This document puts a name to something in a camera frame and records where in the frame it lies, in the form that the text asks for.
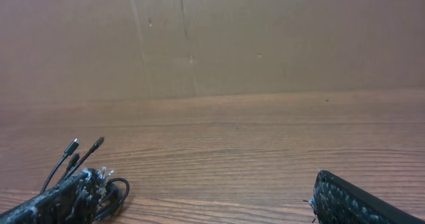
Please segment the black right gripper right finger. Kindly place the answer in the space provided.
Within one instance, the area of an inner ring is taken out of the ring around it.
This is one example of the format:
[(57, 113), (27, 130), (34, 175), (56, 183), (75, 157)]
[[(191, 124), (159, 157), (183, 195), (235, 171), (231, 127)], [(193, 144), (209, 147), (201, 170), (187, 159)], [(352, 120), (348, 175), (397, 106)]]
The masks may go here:
[(327, 170), (318, 172), (308, 203), (320, 224), (424, 224)]

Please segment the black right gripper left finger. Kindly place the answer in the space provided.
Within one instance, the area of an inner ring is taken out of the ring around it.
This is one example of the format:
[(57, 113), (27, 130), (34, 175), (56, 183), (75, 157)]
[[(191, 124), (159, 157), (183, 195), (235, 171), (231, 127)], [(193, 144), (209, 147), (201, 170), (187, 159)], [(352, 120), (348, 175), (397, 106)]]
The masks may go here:
[(93, 223), (115, 211), (112, 179), (84, 169), (1, 214), (1, 224)]

